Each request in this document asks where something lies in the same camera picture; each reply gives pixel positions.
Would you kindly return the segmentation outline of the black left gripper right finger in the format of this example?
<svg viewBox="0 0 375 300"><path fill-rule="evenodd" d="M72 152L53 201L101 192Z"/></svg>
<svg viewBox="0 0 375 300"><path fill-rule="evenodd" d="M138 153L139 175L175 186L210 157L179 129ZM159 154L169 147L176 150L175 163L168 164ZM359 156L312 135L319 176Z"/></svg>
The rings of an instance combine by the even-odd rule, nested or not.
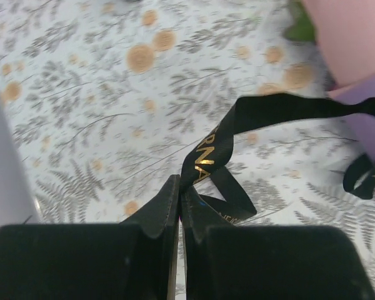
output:
<svg viewBox="0 0 375 300"><path fill-rule="evenodd" d="M375 299L332 226L234 226L194 189L179 198L188 299Z"/></svg>

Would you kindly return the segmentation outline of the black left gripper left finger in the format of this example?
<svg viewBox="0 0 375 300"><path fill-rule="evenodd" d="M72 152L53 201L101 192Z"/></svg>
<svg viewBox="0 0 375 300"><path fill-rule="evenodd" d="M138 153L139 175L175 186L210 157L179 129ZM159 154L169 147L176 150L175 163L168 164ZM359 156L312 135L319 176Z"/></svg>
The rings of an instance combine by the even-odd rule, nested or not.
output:
<svg viewBox="0 0 375 300"><path fill-rule="evenodd" d="M0 299L174 299L179 182L120 223L0 227Z"/></svg>

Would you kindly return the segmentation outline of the black ribbon gold lettering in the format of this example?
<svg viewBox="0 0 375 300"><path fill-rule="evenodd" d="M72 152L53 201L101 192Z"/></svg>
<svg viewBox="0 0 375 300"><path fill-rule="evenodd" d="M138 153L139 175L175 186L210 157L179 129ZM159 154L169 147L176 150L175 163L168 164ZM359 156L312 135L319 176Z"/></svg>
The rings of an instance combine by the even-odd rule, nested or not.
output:
<svg viewBox="0 0 375 300"><path fill-rule="evenodd" d="M247 220L257 210L248 194L226 165L230 161L237 134L282 123L307 119L327 119L366 114L375 117L375 97L357 104L343 104L329 98L306 98L288 93L242 96L221 122L185 157L181 171L181 221L190 226L194 185L207 178L223 196L200 195L198 204L214 211L217 218L231 224Z"/></svg>

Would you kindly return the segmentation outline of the pink and purple wrapping paper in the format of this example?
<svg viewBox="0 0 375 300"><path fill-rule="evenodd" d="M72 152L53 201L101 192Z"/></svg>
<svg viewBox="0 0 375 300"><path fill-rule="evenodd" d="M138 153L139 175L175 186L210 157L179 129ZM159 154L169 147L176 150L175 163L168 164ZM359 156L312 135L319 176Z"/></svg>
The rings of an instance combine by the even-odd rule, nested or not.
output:
<svg viewBox="0 0 375 300"><path fill-rule="evenodd" d="M375 0L304 1L335 87L345 104L375 98Z"/></svg>

